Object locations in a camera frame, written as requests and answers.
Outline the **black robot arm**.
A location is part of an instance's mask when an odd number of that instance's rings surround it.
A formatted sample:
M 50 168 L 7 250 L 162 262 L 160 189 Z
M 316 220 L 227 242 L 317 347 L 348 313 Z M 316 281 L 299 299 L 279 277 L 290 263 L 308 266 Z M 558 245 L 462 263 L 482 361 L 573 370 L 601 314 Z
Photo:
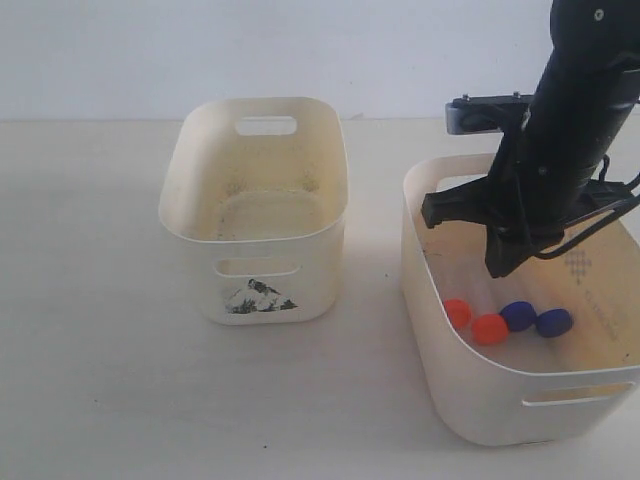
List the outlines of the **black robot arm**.
M 494 278 L 529 259 L 551 260 L 635 209 L 637 180 L 606 177 L 609 148 L 639 101 L 639 5 L 556 1 L 552 52 L 530 95 L 462 96 L 446 107 L 452 135 L 500 132 L 487 174 L 425 195 L 428 227 L 464 221 L 486 229 Z

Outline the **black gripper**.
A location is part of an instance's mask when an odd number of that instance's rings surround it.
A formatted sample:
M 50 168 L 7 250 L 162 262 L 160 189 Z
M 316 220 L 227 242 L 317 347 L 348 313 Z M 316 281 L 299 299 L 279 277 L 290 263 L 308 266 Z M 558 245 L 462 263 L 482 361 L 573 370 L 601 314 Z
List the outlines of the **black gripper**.
M 486 228 L 485 266 L 504 278 L 536 248 L 557 244 L 564 230 L 600 210 L 600 116 L 578 109 L 565 112 L 504 109 L 491 111 L 504 137 L 488 174 L 501 219 L 516 231 Z M 421 192 L 410 214 L 428 229 L 462 221 L 492 226 L 488 178 L 482 176 L 439 192 Z

